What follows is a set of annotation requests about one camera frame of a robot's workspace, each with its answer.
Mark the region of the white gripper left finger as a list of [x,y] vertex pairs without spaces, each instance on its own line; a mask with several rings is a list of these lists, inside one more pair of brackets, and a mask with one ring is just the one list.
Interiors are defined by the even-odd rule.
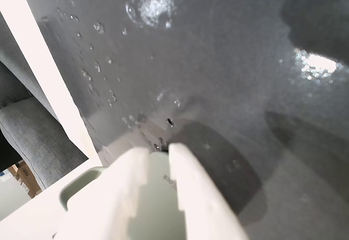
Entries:
[[139,191],[148,182],[149,150],[135,147],[109,167],[93,167],[59,196],[66,215],[55,239],[128,239]]

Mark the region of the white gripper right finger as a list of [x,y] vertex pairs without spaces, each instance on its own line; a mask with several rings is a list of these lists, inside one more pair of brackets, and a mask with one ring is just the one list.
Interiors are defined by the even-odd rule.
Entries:
[[178,209],[184,212],[187,239],[248,239],[240,221],[210,175],[182,143],[169,145],[170,177]]

